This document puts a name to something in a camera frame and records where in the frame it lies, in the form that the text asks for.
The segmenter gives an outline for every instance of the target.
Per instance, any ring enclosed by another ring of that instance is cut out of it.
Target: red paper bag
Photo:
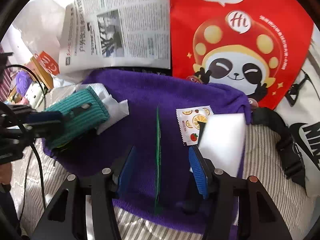
[[[170,0],[173,75],[274,109],[302,67],[313,21],[296,0]]]

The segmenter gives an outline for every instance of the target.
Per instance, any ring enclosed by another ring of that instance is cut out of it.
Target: black and white photograph
[[[118,10],[97,15],[103,57],[124,57]]]

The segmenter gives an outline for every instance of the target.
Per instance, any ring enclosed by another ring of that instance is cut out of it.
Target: orange label
[[[60,73],[59,65],[56,61],[44,51],[36,59],[39,64],[50,74],[57,75]]]

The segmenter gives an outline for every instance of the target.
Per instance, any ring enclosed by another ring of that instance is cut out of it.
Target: strawberry illustration
[[[191,141],[193,141],[193,142],[197,141],[197,138],[198,138],[198,136],[197,136],[195,133],[192,133],[192,134],[190,135],[190,139],[191,139]]]

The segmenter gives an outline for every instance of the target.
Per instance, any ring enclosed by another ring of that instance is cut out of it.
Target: human hand
[[[2,183],[3,185],[10,184],[11,177],[12,177],[11,163],[0,165],[0,183]]]

